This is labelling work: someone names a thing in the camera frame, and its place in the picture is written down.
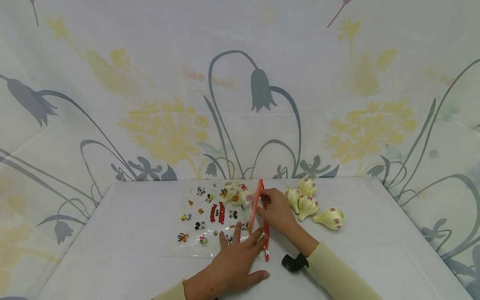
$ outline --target floral backdrop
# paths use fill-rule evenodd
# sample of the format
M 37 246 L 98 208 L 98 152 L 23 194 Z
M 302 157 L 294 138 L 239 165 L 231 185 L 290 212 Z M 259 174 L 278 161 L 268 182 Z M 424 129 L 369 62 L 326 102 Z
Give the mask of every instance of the floral backdrop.
M 0 299 L 116 180 L 373 176 L 480 299 L 475 1 L 0 2 Z

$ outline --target clear plastic bag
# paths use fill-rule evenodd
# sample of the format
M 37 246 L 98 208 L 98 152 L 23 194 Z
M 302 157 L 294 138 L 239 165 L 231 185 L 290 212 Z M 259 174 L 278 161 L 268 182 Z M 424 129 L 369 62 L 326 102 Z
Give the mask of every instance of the clear plastic bag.
M 257 180 L 193 181 L 180 199 L 163 256 L 215 257 L 220 252 L 220 231 L 230 242 L 237 222 L 242 223 L 240 241 L 246 240 L 257 184 Z M 261 224 L 255 220 L 253 226 Z

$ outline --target white tablecloth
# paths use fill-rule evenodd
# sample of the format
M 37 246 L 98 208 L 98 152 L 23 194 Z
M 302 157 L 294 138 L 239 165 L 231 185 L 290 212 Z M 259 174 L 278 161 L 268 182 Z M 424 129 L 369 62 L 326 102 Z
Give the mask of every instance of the white tablecloth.
M 264 180 L 266 188 L 298 180 Z M 343 210 L 331 231 L 309 218 L 302 226 L 364 278 L 384 299 L 471 299 L 377 179 L 316 179 L 320 211 Z M 119 182 L 112 185 L 39 296 L 40 300 L 149 300 L 209 259 L 164 258 L 183 188 L 194 181 Z M 280 262 L 298 251 L 271 230 L 270 262 L 255 262 L 270 279 L 223 299 L 330 299 L 306 272 L 290 274 Z

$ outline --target hand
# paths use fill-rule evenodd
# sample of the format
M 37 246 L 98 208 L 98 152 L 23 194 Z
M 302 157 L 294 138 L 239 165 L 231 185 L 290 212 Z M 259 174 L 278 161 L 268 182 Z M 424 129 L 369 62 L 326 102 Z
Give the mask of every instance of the hand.
M 287 235 L 289 231 L 299 227 L 290 208 L 287 197 L 277 189 L 267 189 L 260 192 L 264 203 L 269 204 L 268 210 L 257 207 L 258 215 L 269 225 Z
M 277 189 L 263 190 L 260 197 L 269 207 L 267 210 L 257 207 L 258 215 L 286 236 L 303 256 L 309 257 L 317 248 L 318 241 L 297 223 L 287 197 Z
M 235 226 L 233 240 L 227 245 L 225 234 L 220 232 L 220 253 L 203 271 L 183 283 L 187 300 L 211 300 L 226 292 L 248 289 L 270 277 L 267 271 L 248 274 L 257 255 L 262 251 L 266 238 L 258 240 L 263 228 L 257 229 L 240 243 L 241 222 Z

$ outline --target sleeve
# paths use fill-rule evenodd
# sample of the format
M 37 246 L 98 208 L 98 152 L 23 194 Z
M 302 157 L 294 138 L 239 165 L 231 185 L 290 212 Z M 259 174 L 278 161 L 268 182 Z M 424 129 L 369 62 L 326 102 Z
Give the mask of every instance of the sleeve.
M 335 300 L 381 299 L 349 266 L 341 261 L 323 242 L 307 258 L 308 273 Z
M 186 300 L 185 292 L 183 290 L 183 281 L 173 286 L 168 291 L 156 296 L 152 300 Z

